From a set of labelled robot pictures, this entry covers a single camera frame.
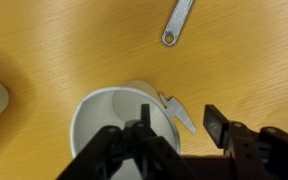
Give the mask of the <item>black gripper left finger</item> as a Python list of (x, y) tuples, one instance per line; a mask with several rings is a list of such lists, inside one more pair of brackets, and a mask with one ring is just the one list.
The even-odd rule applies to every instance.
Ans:
[(148, 104), (141, 105), (140, 119), (128, 121), (123, 130), (102, 127), (56, 180), (110, 180), (129, 159), (142, 180), (191, 180), (187, 164), (151, 128)]

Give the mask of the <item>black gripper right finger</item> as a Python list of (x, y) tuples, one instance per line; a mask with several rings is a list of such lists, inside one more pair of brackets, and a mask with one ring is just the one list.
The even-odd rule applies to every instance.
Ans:
[(272, 126), (259, 132), (228, 120), (206, 105), (203, 126), (218, 149), (233, 161), (238, 180), (288, 180), (288, 133)]

